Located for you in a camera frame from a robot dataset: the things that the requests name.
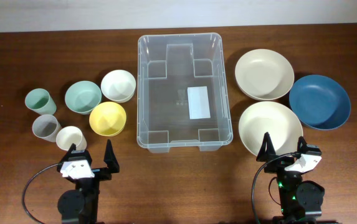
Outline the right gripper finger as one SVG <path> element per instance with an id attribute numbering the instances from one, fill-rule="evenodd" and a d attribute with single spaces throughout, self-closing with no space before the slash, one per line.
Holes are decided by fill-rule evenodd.
<path id="1" fill-rule="evenodd" d="M 256 157 L 257 162 L 268 162 L 277 157 L 270 134 L 266 132 L 263 137 L 261 148 Z"/>
<path id="2" fill-rule="evenodd" d="M 297 152 L 300 154 L 306 154 L 307 151 L 308 151 L 307 142 L 305 141 L 303 136 L 300 136 L 298 138 Z"/>

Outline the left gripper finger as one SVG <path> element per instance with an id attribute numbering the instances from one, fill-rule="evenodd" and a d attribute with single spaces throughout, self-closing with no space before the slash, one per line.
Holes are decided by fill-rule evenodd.
<path id="1" fill-rule="evenodd" d="M 76 145 L 72 143 L 67 153 L 60 160 L 60 163 L 63 164 L 64 162 L 67 162 L 69 158 L 72 156 L 72 152 L 74 152 L 75 150 L 76 150 Z"/>
<path id="2" fill-rule="evenodd" d="M 120 172 L 120 166 L 119 166 L 116 156 L 114 154 L 112 142 L 110 139 L 107 140 L 103 161 L 104 161 L 104 163 L 106 163 L 108 171 L 111 174 Z"/>

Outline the cream cup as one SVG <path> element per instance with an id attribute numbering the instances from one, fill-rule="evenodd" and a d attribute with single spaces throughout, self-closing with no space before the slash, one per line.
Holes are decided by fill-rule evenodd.
<path id="1" fill-rule="evenodd" d="M 84 150 L 87 148 L 87 141 L 83 132 L 75 126 L 67 126 L 62 128 L 56 137 L 57 146 L 65 151 L 68 151 L 72 144 L 75 144 L 76 150 Z"/>

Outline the cream plate bottom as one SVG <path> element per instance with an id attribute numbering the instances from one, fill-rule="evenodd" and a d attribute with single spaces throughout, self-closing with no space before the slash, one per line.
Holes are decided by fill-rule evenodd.
<path id="1" fill-rule="evenodd" d="M 303 128 L 295 113 L 273 101 L 261 101 L 249 106 L 239 120 L 239 136 L 247 150 L 257 155 L 265 133 L 269 133 L 275 153 L 295 152 Z"/>

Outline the blue plate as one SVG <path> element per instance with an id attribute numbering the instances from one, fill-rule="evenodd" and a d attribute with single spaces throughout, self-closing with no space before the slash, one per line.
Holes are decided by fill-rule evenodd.
<path id="1" fill-rule="evenodd" d="M 298 79 L 290 90 L 289 104 L 303 124 L 319 130 L 337 129 L 351 114 L 351 101 L 346 90 L 323 75 Z"/>

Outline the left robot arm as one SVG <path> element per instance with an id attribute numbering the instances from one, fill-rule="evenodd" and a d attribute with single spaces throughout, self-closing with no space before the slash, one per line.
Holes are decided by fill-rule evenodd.
<path id="1" fill-rule="evenodd" d="M 57 204 L 62 223 L 96 223 L 100 182 L 111 180 L 119 173 L 120 166 L 115 157 L 111 140 L 107 141 L 103 159 L 106 167 L 91 168 L 92 158 L 86 150 L 76 149 L 72 144 L 57 165 L 57 172 L 75 184 L 73 190 L 63 193 Z"/>

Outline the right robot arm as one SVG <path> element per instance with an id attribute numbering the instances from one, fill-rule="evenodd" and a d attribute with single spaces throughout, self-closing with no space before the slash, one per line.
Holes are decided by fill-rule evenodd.
<path id="1" fill-rule="evenodd" d="M 298 139 L 297 150 L 282 155 L 275 153 L 269 133 L 264 134 L 262 146 L 256 161 L 264 164 L 256 172 L 251 189 L 252 211 L 257 223 L 259 218 L 255 210 L 254 191 L 261 171 L 275 174 L 278 184 L 281 216 L 273 217 L 272 223 L 318 223 L 322 215 L 321 206 L 325 189 L 314 181 L 303 180 L 302 175 L 313 170 L 321 161 L 319 147 L 307 144 L 304 137 Z"/>

